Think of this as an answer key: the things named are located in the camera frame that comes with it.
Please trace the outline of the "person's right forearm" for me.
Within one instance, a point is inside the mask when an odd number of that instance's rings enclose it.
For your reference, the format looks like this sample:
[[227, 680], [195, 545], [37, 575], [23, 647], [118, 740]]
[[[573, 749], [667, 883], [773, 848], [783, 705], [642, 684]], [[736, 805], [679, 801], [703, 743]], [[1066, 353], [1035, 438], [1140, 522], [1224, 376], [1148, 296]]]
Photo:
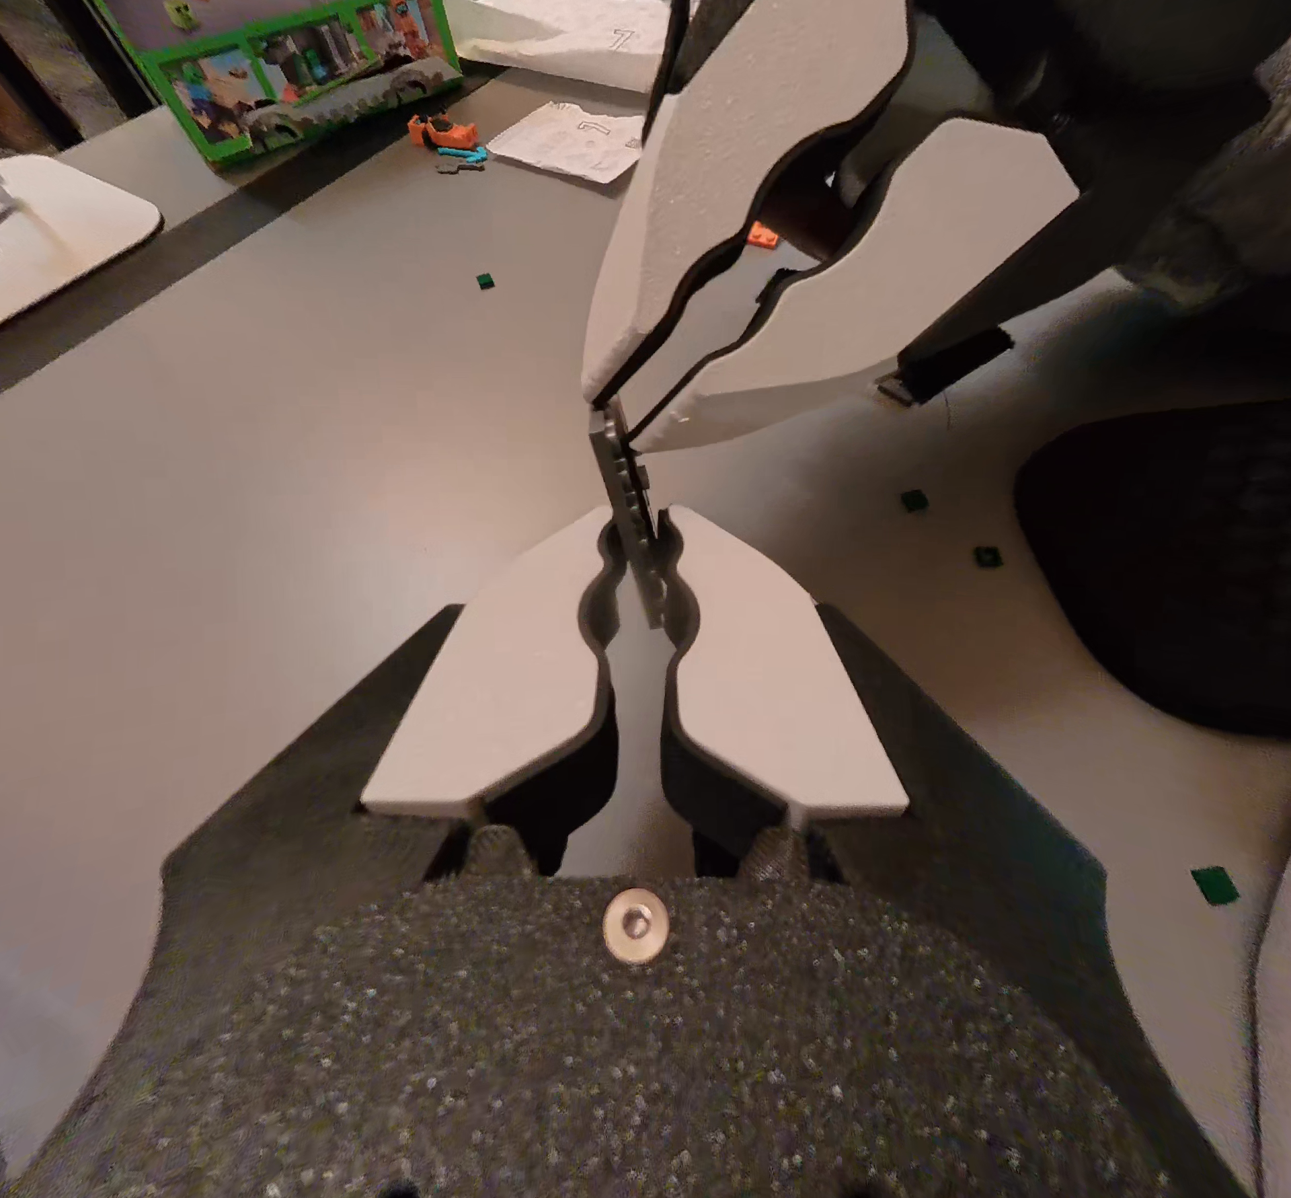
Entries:
[[1288, 329], [1289, 45], [1256, 71], [1264, 115], [1154, 219], [1117, 271], [1179, 314], [1231, 310]]

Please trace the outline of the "white instruction sheet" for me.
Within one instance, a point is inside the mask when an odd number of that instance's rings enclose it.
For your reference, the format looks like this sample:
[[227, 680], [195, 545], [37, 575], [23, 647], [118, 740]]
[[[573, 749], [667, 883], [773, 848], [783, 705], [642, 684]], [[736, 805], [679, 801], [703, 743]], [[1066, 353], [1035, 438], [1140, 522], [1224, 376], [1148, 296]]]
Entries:
[[642, 125], [641, 114], [595, 114], [550, 101], [485, 140], [485, 148], [532, 169], [606, 186], [635, 165]]

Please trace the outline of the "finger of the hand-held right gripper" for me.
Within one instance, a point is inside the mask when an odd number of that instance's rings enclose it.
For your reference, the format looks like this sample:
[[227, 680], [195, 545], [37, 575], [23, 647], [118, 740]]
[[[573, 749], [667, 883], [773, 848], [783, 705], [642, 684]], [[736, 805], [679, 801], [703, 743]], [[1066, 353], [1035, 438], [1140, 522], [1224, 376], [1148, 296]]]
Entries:
[[588, 402], [612, 397], [730, 266], [791, 161], [878, 107], [911, 39], [910, 0], [699, 0], [679, 26], [591, 293]]
[[952, 117], [879, 180], [828, 263], [775, 280], [740, 337], [634, 433], [637, 451], [725, 442], [860, 390], [1077, 195], [1034, 130]]

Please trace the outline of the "person's right hand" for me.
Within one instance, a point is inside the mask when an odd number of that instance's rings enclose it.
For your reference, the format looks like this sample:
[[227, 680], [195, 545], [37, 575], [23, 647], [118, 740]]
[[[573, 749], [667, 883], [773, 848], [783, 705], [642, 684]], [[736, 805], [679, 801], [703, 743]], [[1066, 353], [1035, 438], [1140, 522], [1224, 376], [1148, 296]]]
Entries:
[[849, 155], [802, 154], [777, 176], [766, 223], [797, 251], [821, 263], [852, 233], [863, 182]]

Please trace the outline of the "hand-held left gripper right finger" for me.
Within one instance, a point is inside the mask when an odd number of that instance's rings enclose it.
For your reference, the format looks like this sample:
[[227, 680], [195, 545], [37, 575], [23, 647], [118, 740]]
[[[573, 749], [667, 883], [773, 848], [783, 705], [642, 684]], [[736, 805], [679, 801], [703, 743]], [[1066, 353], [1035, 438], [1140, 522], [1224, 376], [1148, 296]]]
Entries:
[[659, 535], [660, 785], [697, 872], [733, 872], [776, 827], [903, 815], [908, 792], [812, 594], [686, 506], [660, 514]]

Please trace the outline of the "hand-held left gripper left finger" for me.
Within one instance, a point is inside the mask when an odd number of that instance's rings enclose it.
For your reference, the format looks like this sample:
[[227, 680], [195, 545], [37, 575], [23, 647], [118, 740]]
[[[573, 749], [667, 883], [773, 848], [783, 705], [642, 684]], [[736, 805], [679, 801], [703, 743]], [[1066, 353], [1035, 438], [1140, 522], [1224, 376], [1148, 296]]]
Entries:
[[608, 644], [619, 630], [608, 506], [536, 543], [448, 625], [361, 790], [366, 812], [512, 829], [541, 874], [619, 774]]

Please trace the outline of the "white stand base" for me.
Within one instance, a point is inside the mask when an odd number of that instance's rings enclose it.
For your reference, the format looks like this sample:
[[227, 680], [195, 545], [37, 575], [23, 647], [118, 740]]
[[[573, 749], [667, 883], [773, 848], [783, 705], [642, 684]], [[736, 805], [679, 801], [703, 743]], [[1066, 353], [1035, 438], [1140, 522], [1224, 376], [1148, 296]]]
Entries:
[[1, 321], [152, 237], [157, 205], [38, 154], [1, 158]]

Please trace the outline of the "white crumpled paper bag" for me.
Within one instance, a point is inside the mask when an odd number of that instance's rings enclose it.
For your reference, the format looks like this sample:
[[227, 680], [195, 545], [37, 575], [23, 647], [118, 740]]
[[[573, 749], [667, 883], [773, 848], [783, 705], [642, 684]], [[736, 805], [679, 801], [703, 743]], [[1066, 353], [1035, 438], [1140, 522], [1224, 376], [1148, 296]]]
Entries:
[[648, 95], [664, 0], [442, 0], [460, 59]]

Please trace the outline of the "orange and teal lego assembly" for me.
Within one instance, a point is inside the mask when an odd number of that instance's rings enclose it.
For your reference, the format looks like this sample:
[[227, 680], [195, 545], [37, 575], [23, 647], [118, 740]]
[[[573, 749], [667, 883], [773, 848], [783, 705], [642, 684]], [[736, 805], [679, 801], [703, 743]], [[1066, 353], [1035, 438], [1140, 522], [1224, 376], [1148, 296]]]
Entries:
[[413, 114], [406, 122], [413, 146], [434, 157], [434, 168], [442, 175], [481, 170], [488, 150], [479, 141], [475, 124], [455, 122], [444, 114]]

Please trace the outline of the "large dark grey lego plate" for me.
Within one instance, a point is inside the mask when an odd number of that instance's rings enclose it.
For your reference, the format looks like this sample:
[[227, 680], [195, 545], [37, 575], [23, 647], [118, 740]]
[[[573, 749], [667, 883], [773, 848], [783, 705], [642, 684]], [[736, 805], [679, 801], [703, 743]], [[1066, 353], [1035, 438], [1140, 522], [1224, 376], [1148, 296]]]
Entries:
[[664, 625], [667, 604], [661, 543], [653, 521], [645, 467], [637, 460], [627, 435], [617, 397], [591, 405], [588, 440], [592, 458], [605, 485], [619, 542], [632, 571], [646, 623], [656, 629]]

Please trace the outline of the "colourful lego box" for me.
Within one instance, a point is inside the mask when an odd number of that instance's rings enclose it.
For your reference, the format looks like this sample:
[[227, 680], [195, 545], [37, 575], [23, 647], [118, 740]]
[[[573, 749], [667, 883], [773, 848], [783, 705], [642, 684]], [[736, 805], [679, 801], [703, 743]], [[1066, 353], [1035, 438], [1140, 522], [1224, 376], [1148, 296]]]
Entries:
[[453, 89], [442, 0], [88, 0], [210, 165]]

